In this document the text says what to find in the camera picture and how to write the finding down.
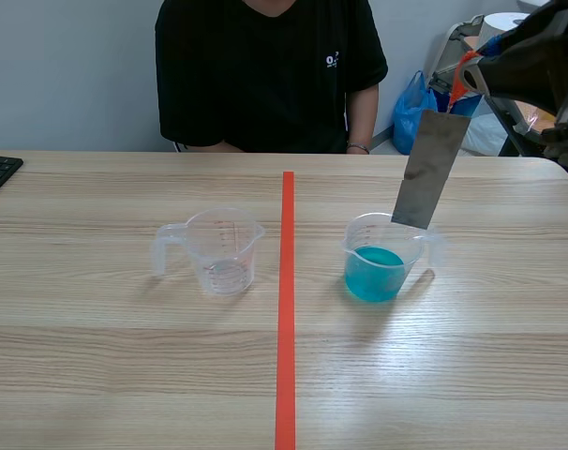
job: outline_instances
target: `blue plastic bag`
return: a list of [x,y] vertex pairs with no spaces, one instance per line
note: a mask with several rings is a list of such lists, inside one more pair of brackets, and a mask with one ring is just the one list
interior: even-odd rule
[[396,150],[403,155],[408,155],[413,148],[422,113],[425,110],[437,111],[438,106],[436,96],[431,89],[426,88],[426,78],[424,72],[420,70],[398,99],[393,114],[395,120],[393,143]]

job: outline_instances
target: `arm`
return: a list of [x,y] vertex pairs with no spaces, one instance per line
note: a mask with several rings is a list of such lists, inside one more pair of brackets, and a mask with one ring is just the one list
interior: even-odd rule
[[[380,88],[368,87],[363,91],[351,92],[347,96],[347,116],[349,120],[349,142],[360,143],[369,147],[374,135],[376,116],[378,115]],[[365,155],[360,148],[352,147],[348,150],[351,155]]]
[[216,145],[210,145],[208,147],[195,147],[193,145],[187,145],[187,149],[193,152],[200,153],[245,153],[240,148],[234,147],[227,142],[220,142]]
[[224,150],[220,102],[205,55],[204,2],[168,0],[156,25],[161,134],[196,151]]
[[[368,0],[350,0],[349,5],[346,80],[349,142],[369,147],[378,115],[378,84],[386,77],[388,65]],[[354,147],[348,153],[366,154]]]

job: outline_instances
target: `metal sheet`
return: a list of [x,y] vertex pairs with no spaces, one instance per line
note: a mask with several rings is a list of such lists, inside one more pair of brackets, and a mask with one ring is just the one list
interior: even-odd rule
[[460,115],[424,111],[393,222],[427,230],[470,121]]

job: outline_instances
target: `cup rim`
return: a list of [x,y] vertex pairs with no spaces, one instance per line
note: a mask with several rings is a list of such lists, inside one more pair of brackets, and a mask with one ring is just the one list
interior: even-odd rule
[[193,217],[191,217],[185,224],[184,224],[184,228],[188,228],[188,226],[195,220],[198,219],[206,214],[209,213],[215,213],[218,211],[230,211],[230,212],[236,212],[236,213],[242,213],[243,215],[245,215],[247,217],[247,219],[249,221],[252,221],[255,224],[255,237],[248,243],[248,245],[243,248],[242,250],[237,252],[237,256],[235,257],[229,257],[229,258],[213,258],[213,257],[209,257],[209,256],[203,256],[200,255],[199,253],[197,253],[196,251],[190,249],[190,247],[188,245],[186,245],[186,235],[185,235],[185,246],[187,247],[187,252],[189,254],[194,255],[197,258],[200,258],[202,260],[216,260],[216,261],[223,261],[223,260],[231,260],[231,259],[236,259],[238,258],[239,255],[242,255],[244,253],[246,253],[249,249],[251,249],[255,243],[261,239],[262,237],[265,236],[265,229],[263,228],[263,226],[257,221],[255,220],[255,218],[246,210],[244,209],[239,209],[239,208],[227,208],[227,207],[218,207],[218,208],[211,208],[211,209],[207,209],[206,211],[202,211],[198,214],[195,214]]
[[[417,256],[415,256],[415,258],[411,259],[409,262],[403,262],[403,264],[399,264],[399,265],[383,265],[383,264],[378,264],[376,262],[372,262],[369,261],[367,259],[365,259],[363,256],[361,256],[359,253],[357,253],[356,250],[351,250],[348,246],[348,241],[349,241],[349,227],[352,225],[353,222],[355,222],[356,220],[359,220],[360,218],[368,218],[368,217],[383,217],[383,218],[390,218],[392,219],[392,215],[391,214],[387,214],[387,213],[367,213],[367,214],[363,214],[359,217],[354,218],[351,222],[349,222],[349,224],[347,225],[347,228],[345,229],[344,232],[344,240],[341,242],[342,248],[345,252],[353,255],[355,258],[358,258],[359,260],[361,260],[364,263],[373,265],[374,267],[379,267],[379,268],[394,268],[394,267],[407,267],[407,266],[413,266],[415,263],[417,263],[422,256],[424,256],[424,250],[425,250],[425,244],[424,244],[424,237],[422,235],[417,235],[411,238],[411,240],[414,241],[419,241],[421,246],[419,249],[419,252],[417,254]],[[418,230],[417,228],[414,227],[410,227],[408,225],[402,225],[402,224],[398,224],[400,226],[403,227],[407,227],[410,229],[415,229]]]

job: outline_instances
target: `wrist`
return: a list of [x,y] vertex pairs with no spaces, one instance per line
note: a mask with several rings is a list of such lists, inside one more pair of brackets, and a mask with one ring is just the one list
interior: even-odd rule
[[347,145],[347,153],[353,155],[369,155],[369,148],[359,142],[349,142]]

